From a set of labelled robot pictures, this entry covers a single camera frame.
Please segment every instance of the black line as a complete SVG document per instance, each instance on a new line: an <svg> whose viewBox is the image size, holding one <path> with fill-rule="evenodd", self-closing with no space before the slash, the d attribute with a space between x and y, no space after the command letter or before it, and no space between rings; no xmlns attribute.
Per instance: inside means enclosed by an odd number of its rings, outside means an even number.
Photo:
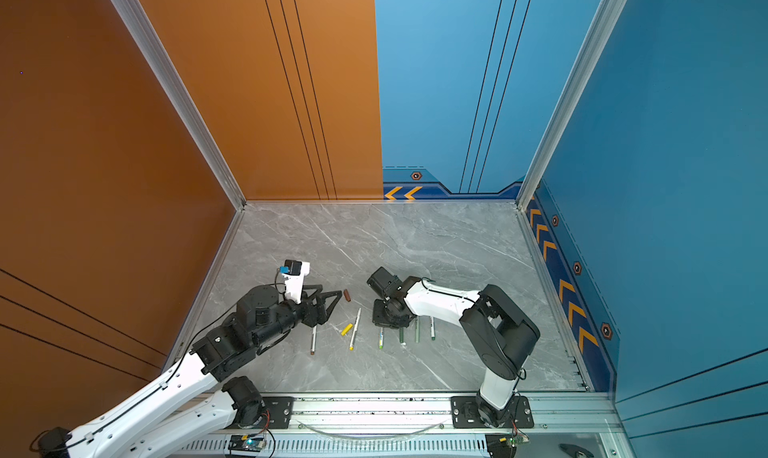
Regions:
<svg viewBox="0 0 768 458"><path fill-rule="evenodd" d="M496 78L493 80L493 88L491 89L491 100L488 102L488 109L485 110L485 122L483 122L483 125L482 125L482 132L480 133L480 143L478 144L478 153L475 155L475 164L474 166L472 166L472 175L469 177L469 187L467 188L467 192L470 192L470 190L472 189L472 180L475 179L475 169L477 168L478 157L480 157L480 150L482 149L482 138L483 138L483 135L485 134L485 126L488 124L488 116L491 114L491 107L493 106L493 95L496 92L496 84L498 83L498 73L502 69L502 62L504 61L504 51L507 49L507 39L509 38L509 30L512 28L512 19L514 18L514 10L517 8L517 6L518 6L518 0L514 0L514 4L512 6L512 14L509 16L509 25L507 26L507 34L504 36L504 47L502 47L502 57L498 60L498 67L496 68Z"/></svg>
<svg viewBox="0 0 768 458"><path fill-rule="evenodd" d="M299 131L301 131L301 139L304 141L304 151L306 151L306 160L310 162L310 171L312 171L312 179L315 181L315 190L317 190L317 199L320 197L320 188L317 186L317 177L315 176L315 168L312 166L312 158L310 158L310 148L306 145L306 137L304 136L304 128L301 126L301 119L299 118L299 108L296 107L296 100L293 98L293 89L290 87L290 80L288 79L288 70L286 69L286 62L283 60L283 51L280 49L280 42L277 40L277 30L275 30L275 22L272 21L272 12L270 11L270 3L264 0L266 4L266 13L270 16L270 23L272 24L272 32L275 35L275 43L277 44L277 52L280 54L280 62L283 63L283 72L286 74L286 83L288 84L288 92L290 93L290 99L293 101L293 110L296 112L296 121L299 123Z"/></svg>
<svg viewBox="0 0 768 458"><path fill-rule="evenodd" d="M326 199L331 199L328 194L328 184L326 183L326 173L322 170L322 161L320 160L320 149L317 147L317 138L315 137L315 127L312 126L312 117L310 116L310 106L306 103L306 93L304 92L304 84L301 81L301 71L299 70L299 61L296 59L296 50L293 49L293 39L290 36L290 28L288 27L288 18L286 17L286 9L283 7L283 0L280 0L280 9L283 11L283 21L286 23L286 32L288 33L288 43L290 44L290 52L293 54L293 64L296 66L296 76L299 77L299 87L301 88L301 95L304 98L304 107L306 108L306 119L310 122L310 131L312 131L312 141L315 143L315 155L317 155L317 164L320 166L320 175L322 176L322 185L326 188Z"/></svg>
<svg viewBox="0 0 768 458"><path fill-rule="evenodd" d="M646 393L650 393L651 391L660 390L661 388L664 388L665 386L674 385L676 383L679 383L680 381L685 381L688 378L693 378L694 376L699 376L701 374L709 373L710 371L716 370L717 368L726 367L726 366L728 366L730 364L736 363L737 361L741 361L741 360L745 360L747 358L754 357L754 356L759 355L761 353L765 353L766 351L768 351L768 348L763 348L762 350L758 350L758 351L755 351L754 353L750 353L750 354L744 355L743 357L736 358L735 360L726 361L725 363L719 364L716 367L707 368L704 371L700 371L698 373L694 373L694 374L691 374L691 375L688 375L688 376L684 376L682 378L679 378L678 380L670 381L667 384L656 386L655 388L651 388L650 390L645 390L642 393L638 393L638 394L635 394L635 395L632 395L632 396L628 396L627 398L622 398L621 400L617 401L616 403L621 403L622 401L627 401L627 400L631 400L632 398L637 398L640 395L645 395Z"/></svg>
<svg viewBox="0 0 768 458"><path fill-rule="evenodd" d="M691 400L691 401L688 401L686 403L681 403L679 405L667 406L666 408L662 408L661 410L649 411L648 413L643 413L641 415L632 416L631 418L624 418L624 419L622 419L622 421L634 420L635 418L641 418L643 416L648 416L648 415L652 415L652 414L655 414L655 413L661 413L662 411L672 410L673 408L679 408L680 406L686 406L686 405L690 405L690 404L694 404L694 403L699 403L700 401L706 401L706 400L710 400L712 398L718 398L720 396L730 395L732 393L748 390L750 388L756 388L757 386L763 386L763 385L767 385L767 384L768 384L768 381L763 381L763 382L760 382L760 383L755 383L754 385L742 386L740 388L736 388L735 390L724 391L723 393L718 393L718 394L711 395L711 396L705 396L704 398L699 398L698 400Z"/></svg>
<svg viewBox="0 0 768 458"><path fill-rule="evenodd" d="M312 67L310 67L310 55L306 52L306 42L304 41L304 30L301 27L301 18L299 18L299 5L296 0L293 0L293 7L296 10L296 20L299 21L299 32L301 33L301 43L304 47L304 56L306 56L306 68L310 71L310 84L312 85L312 93L315 95L315 107L317 108L317 118L320 120L320 134L322 136L322 145L326 148L326 158L328 159L328 171L331 175L331 184L333 185L333 196L338 200L339 195L336 194L336 181L333 179L333 168L331 167L331 156L328 155L328 144L326 143L326 132L322 128L322 116L320 115L320 105L317 104L317 90L315 89L315 81L312 79Z"/></svg>
<svg viewBox="0 0 768 458"><path fill-rule="evenodd" d="M488 152L491 150L491 143L493 142L493 135L496 132L496 124L498 123L498 116L502 112L502 105L504 104L504 95L507 93L507 85L509 84L509 77L512 75L512 66L514 66L514 58L518 55L518 47L520 46L520 38L523 36L523 28L525 27L525 19L528 17L528 10L531 7L531 0L528 0L528 6L525 7L525 14L523 15L523 24L520 26L520 33L518 33L518 43L514 46L514 53L512 53L512 63L509 65L509 72L507 73L507 82L504 83L504 91L502 91L502 100L498 104L498 109L496 110L496 119L493 122L493 129L491 130L491 137L488 138L488 147L485 149L485 158L482 162L482 169L480 170L480 177L478 178L478 185L475 188L475 192L477 192L480 189L480 180L482 180L482 174L483 171L485 171L485 162L488 161Z"/></svg>
<svg viewBox="0 0 768 458"><path fill-rule="evenodd" d="M106 363L103 363L103 362L101 362L101 361L99 361L99 360L94 360L94 359L93 359L93 358L91 358L91 357L86 357L85 355L83 355L83 354L80 354L80 353L78 353L77 351L72 351L72 350L68 350L67 348L64 348L64 347L60 347L60 346L58 346L57 344L53 344L53 343L51 343L50 341L46 341L46 340L45 340L45 339L43 339L43 338L33 337L33 336L32 336L31 334L29 334L29 333L25 333L25 332L23 332L23 331L20 331L20 330L18 330L18 329L15 329L15 328L11 328L11 327L9 327L8 325L5 325L5 324L3 324L3 323L0 323L0 327L6 328L6 329L10 329L11 331L15 331L16 333L19 333L19 334L23 334L25 337L29 337L29 338L32 338L32 339L36 339L37 341L40 341L40 342L42 342L42 343L45 343L45 344L49 344L49 345L51 345L51 346L52 346L52 347L54 347L54 348L59 348L60 350L63 350L63 351L68 351L69 353L72 353L73 355L77 355L77 356L79 356L79 357L85 358L86 360L91 360L91 361L93 361L94 363L103 364L105 367L111 368L111 369L113 369L113 370L117 370L117 371L120 371L120 372L122 372L122 373L125 373L125 374L127 374L127 375L133 376L134 378L139 378L140 380L143 380L143 381L146 381L147 383L149 383L149 380L148 380L147 378L142 378L141 376L138 376L138 375L134 375L134 374L132 374L132 373L129 373L128 371L125 371L125 370L121 370L120 368L116 368L116 367L113 367L113 366L112 366L112 365L110 365L110 364L106 364Z"/></svg>
<svg viewBox="0 0 768 458"><path fill-rule="evenodd" d="M482 88L485 87L485 75L488 73L488 63L491 62L491 50L493 49L493 39L496 37L496 27L498 26L498 16L502 12L502 2L498 0L498 11L496 11L496 22L493 24L493 34L491 34L491 45L488 47L488 57L485 59L485 71L482 74L482 83L480 84L480 95L478 96L478 106L475 108L475 119L472 121L472 131L469 133L469 145L467 145L467 156L464 158L464 171L462 171L462 182L458 184L458 192L462 192L464 186L464 175L467 173L467 163L469 162L469 150L472 149L472 135L475 134L475 125L480 111L480 100L482 99Z"/></svg>
<svg viewBox="0 0 768 458"><path fill-rule="evenodd" d="M721 423L728 423L729 421L745 420L747 418L756 418L757 416L764 416L764 415L768 415L768 411L763 411L763 412L755 413L755 414L751 414L751 415L737 416L735 418L726 418L724 420L710 421L709 423L702 423L702 424L698 424L698 425L681 426L680 428L673 428L672 430L664 430L664 431L657 431L657 432L654 432L654 433L646 433L644 435L629 436L629 439L633 440L635 438L645 438L646 436L653 436L653 435L661 435L661 434L665 434L665 433L672 433L673 431L690 430L691 428L698 428L700 426L717 425L717 424L721 424Z"/></svg>
<svg viewBox="0 0 768 458"><path fill-rule="evenodd" d="M98 319L98 318L96 318L96 317L92 317L90 314L88 314L88 313L85 313L85 312L84 312L82 309L78 309L78 308L76 308L76 307L72 306L71 304L67 303L66 301L64 301L64 300L62 300L62 299L58 299L58 298L56 298L54 295L52 295L52 294L50 294L50 293L48 293L48 292L45 292L45 291L41 290L40 288L38 288L38 287L34 286L33 284L29 283L28 281L24 281L24 280L22 280L20 277L18 277L18 276L14 276L13 274L10 274L8 271L5 271L5 270L3 270L2 268L0 268L0 271L2 271L3 273L7 274L9 277L13 278L14 280L17 280L19 283L24 283L24 284L26 284L27 286L29 286L30 288L32 288L33 290L37 290L37 291L39 291L40 293L43 293L45 296L47 296L47 297L49 297L49 298L52 298L52 299L55 299L56 301L58 301L59 303L63 304L64 306L66 306L66 307L70 307L71 309L74 309L74 310L75 310L75 311L77 311L78 313L84 314L85 316L87 316L87 317L91 318L92 320L94 320L94 321L96 321L96 322L98 322L98 323L101 323L101 324L103 324L105 327L107 327L107 328L109 328L109 329L112 329L112 330L114 330L114 331L117 331L118 333L120 333L120 334L121 334L121 335L123 335L124 337L128 337L128 338L131 338L131 339L132 339L133 341L135 341L136 343L139 343L139 344L143 344L145 347L149 348L150 350L152 350L152 351L157 351L159 354L161 354L161 355L165 356L165 353L163 353L162 351L160 351L160 350L156 350L155 348L152 348L152 347L151 347L151 346L149 346L148 344L146 344L146 343L143 343L143 342L139 341L138 339L136 339L136 338L134 338L134 337L130 336L130 335L129 335L129 334L127 334L127 333L123 333L122 331L120 331L120 329L117 329L117 328L115 328L115 327L113 327L113 326L110 326L110 325L106 324L104 321L101 321L100 319Z"/></svg>
<svg viewBox="0 0 768 458"><path fill-rule="evenodd" d="M27 311L31 311L32 313L34 313L34 314L38 315L39 317L43 317L43 318L45 318L45 319L48 319L49 321L53 321L53 322L54 322L54 323L56 323L56 324L60 324L60 325L62 325L64 328L67 328L67 329L71 329L71 330L72 330L72 331L74 331L75 333L79 333L79 334L83 335L84 337L88 337L88 338L91 338L93 341L97 341L97 342L99 342L99 343L103 344L105 347L110 347L110 348L112 348L113 350L116 350L116 351L119 351L119 352L120 352L120 353L122 353L122 354L126 354L126 355L128 355L128 356L129 356L129 357L131 357L131 358L135 358L136 360L139 360L139 361L141 361L141 362L143 362L143 363L146 363L146 364L148 364L148 365L150 365L150 366L152 366L152 367L155 367L155 368L157 368L157 369L160 369L160 367L159 367L158 365L156 365L156 364L152 364L152 363L150 363L150 362L149 362L149 361L147 361L147 360L142 360L140 357L135 357L134 355L132 355L132 354L128 353L127 351L123 351L123 350L121 350L120 348L116 348L116 347L113 347L113 346L112 346L112 345L110 345L109 343L105 343L104 341L101 341L99 338L94 338L94 337L92 337L90 334L86 334L86 333L83 333L83 332L82 332L82 331L80 331L79 329L74 329L74 328L72 328L72 327L70 327L70 326L68 326L68 325L66 325L66 324L64 324L64 323L62 323L61 321L57 321L56 319L53 319L53 318L51 318L51 317L47 317L47 316L45 316L43 313L39 313L38 311L35 311L34 309L31 309L31 308L27 308L27 307L25 307L25 306L24 306L23 304L21 304L21 303L16 303L16 302L15 302L13 299L10 299L10 298L7 298L7 297L4 297L4 296L2 296L1 294L0 294L0 298L1 298L1 299L5 299L5 300L6 300L6 301L8 301L9 303L13 303L13 304L15 304L16 306L18 306L18 307L20 307L20 308L24 308L24 309L26 309Z"/></svg>

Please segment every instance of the orange chevron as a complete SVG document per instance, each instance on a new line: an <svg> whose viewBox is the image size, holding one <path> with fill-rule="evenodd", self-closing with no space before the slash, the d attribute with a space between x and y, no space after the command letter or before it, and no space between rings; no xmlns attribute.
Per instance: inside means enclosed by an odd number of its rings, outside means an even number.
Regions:
<svg viewBox="0 0 768 458"><path fill-rule="evenodd" d="M544 240L544 261L547 261L547 248L558 249L551 241Z"/></svg>
<svg viewBox="0 0 768 458"><path fill-rule="evenodd" d="M413 189L412 189L412 190L410 190L408 193L406 193L406 197L407 197L409 200L411 200L411 201L416 201L416 198L415 198L415 197L413 197L413 194L414 194L414 193L416 193L416 192L417 192L418 190L420 190L420 189L422 189L422 187L421 187L421 186L417 186L417 187L413 188Z"/></svg>
<svg viewBox="0 0 768 458"><path fill-rule="evenodd" d="M579 348L579 351L581 351L581 354L584 354L584 338L589 339L592 343L594 343L594 346L600 347L600 345L598 344L598 340L595 337L593 337L589 333L589 331L580 327L578 329L578 348Z"/></svg>
<svg viewBox="0 0 768 458"><path fill-rule="evenodd" d="M542 215L542 212L540 210L531 210L531 229L533 229L533 215L538 214L539 216Z"/></svg>
<svg viewBox="0 0 768 458"><path fill-rule="evenodd" d="M547 228L543 224L537 224L536 225L536 243L540 243L540 238L542 237L542 231L549 231L549 228Z"/></svg>
<svg viewBox="0 0 768 458"><path fill-rule="evenodd" d="M391 191L389 191L389 193L385 194L384 196L388 197L392 201L397 201L397 198L395 198L393 194L397 193L401 189L402 189L402 186L395 186L392 188Z"/></svg>
<svg viewBox="0 0 768 458"><path fill-rule="evenodd" d="M571 303L568 303L568 322L571 324L571 326L574 325L574 311L581 314L581 316L585 318L587 317L586 313L584 313L584 310L573 304L573 301L571 301Z"/></svg>
<svg viewBox="0 0 768 458"><path fill-rule="evenodd" d="M576 290L574 290L574 287L572 284L570 284L567 281L560 280L560 302L563 302L563 289L571 290L574 293L576 293Z"/></svg>

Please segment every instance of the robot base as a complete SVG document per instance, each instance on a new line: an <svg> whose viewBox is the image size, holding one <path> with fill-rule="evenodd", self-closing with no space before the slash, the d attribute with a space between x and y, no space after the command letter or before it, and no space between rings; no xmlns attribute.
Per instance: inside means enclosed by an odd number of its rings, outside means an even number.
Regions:
<svg viewBox="0 0 768 458"><path fill-rule="evenodd" d="M521 429L533 428L533 414L528 398L514 395L504 410L497 411L487 404L478 406L479 396L452 396L453 427L464 428L488 428L484 419L494 424L496 428L512 428L514 425Z"/></svg>

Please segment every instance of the gray marble tabletop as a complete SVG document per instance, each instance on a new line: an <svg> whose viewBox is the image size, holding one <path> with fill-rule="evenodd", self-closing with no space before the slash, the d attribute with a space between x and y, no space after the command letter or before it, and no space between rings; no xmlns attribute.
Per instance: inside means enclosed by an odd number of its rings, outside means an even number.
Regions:
<svg viewBox="0 0 768 458"><path fill-rule="evenodd" d="M398 332L372 321L377 296L366 280L378 267L405 279L429 277L441 286L465 290L500 286L542 331L525 365L521 390L580 390L581 380L533 268L513 203L250 203L226 255L197 329L224 312L252 287L272 283L286 259L309 261L305 284L348 289L329 322L317 330L299 325L283 343L240 369L264 392L477 390L485 372L463 329L421 317L406 344ZM341 336L362 309L355 349Z"/></svg>

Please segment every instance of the orange wall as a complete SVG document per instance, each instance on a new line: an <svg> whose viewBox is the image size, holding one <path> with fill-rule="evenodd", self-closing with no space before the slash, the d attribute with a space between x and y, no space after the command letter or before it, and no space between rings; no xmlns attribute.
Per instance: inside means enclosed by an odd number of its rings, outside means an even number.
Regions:
<svg viewBox="0 0 768 458"><path fill-rule="evenodd" d="M374 0L140 0L247 199L381 199Z"/></svg>
<svg viewBox="0 0 768 458"><path fill-rule="evenodd" d="M33 456L157 376L234 209L109 0L0 22L0 456Z"/></svg>

